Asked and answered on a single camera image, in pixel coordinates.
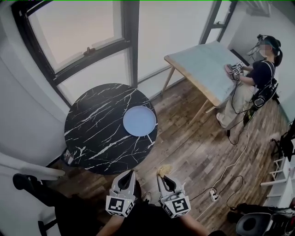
black cable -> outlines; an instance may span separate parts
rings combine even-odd
[[[233,127],[231,127],[229,130],[227,130],[227,132],[229,133],[230,130],[231,130],[232,128],[234,128],[235,126],[237,126],[240,122],[236,123]],[[239,140],[240,140],[240,135],[241,135],[241,133],[242,133],[244,130],[245,130],[245,129],[243,128],[242,131],[239,133],[238,141],[237,141],[236,143],[233,143],[233,142],[230,140],[230,136],[227,135],[227,138],[229,139],[229,141],[230,141],[230,143],[231,143],[232,145],[237,145],[237,144],[238,144],[238,142],[239,142]]]
[[[205,189],[203,192],[201,192],[199,195],[197,195],[196,197],[194,197],[193,199],[195,199],[195,198],[197,198],[197,197],[199,197],[199,196],[201,196],[203,193],[205,193],[207,190],[209,190],[209,189],[214,189],[215,190],[215,192],[217,192],[217,189],[216,188],[214,188],[214,187],[210,187],[210,188],[207,188],[207,189]]]
[[[241,189],[241,187],[243,186],[243,184],[244,184],[244,177],[241,176],[241,175],[238,175],[238,176],[233,177],[233,178],[232,178],[232,179],[226,184],[226,186],[220,191],[220,193],[218,194],[218,197],[219,197],[219,195],[225,190],[225,188],[230,184],[230,182],[232,182],[233,180],[235,180],[235,179],[238,178],[238,177],[241,177],[241,178],[242,178],[242,183],[241,183],[239,189],[238,189],[237,191],[235,191],[232,195],[230,195],[229,198],[227,199],[227,201],[226,201],[226,205],[227,205],[227,207],[229,207],[229,208],[233,208],[233,207],[231,207],[231,206],[228,205],[228,202],[229,202],[230,198],[231,198],[234,194],[236,194],[236,193]]]

plate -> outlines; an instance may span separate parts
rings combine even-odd
[[[123,125],[131,135],[142,137],[154,130],[156,116],[146,106],[134,106],[125,113]]]

hair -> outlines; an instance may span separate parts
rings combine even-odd
[[[280,48],[281,42],[272,36],[267,36],[264,40],[269,41],[271,43],[272,51],[275,54],[274,65],[275,67],[279,66],[283,59],[283,53]]]

round table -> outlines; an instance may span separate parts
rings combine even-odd
[[[158,123],[148,136],[136,137],[123,126],[134,106],[152,103],[136,88],[108,83],[88,90],[71,107],[65,121],[65,142],[75,163],[102,175],[119,174],[141,163],[151,151]]]

window frame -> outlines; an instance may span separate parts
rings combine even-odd
[[[221,5],[222,1],[215,1],[213,2],[213,5],[211,7],[211,11],[209,13],[209,17],[208,20],[206,22],[205,28],[203,30],[202,36],[200,38],[200,42],[199,44],[205,44],[208,36],[210,34],[211,29],[221,29],[220,34],[217,38],[217,42],[220,42],[220,40],[222,39],[222,36],[226,30],[226,27],[228,26],[229,22],[230,22],[230,18],[232,16],[232,14],[234,13],[234,10],[236,8],[237,5],[237,1],[231,1],[230,4],[230,12],[227,15],[224,24],[214,24],[215,18],[217,16],[217,13],[219,11],[220,5]]]
[[[130,69],[130,85],[137,87],[139,1],[121,1],[122,38],[102,45],[100,48],[91,51],[56,73],[44,54],[29,21],[29,16],[31,14],[50,2],[51,1],[18,1],[12,5],[12,14],[18,31],[33,60],[53,89],[69,107],[71,107],[71,105],[57,86],[93,63],[127,48],[129,48],[128,66]]]

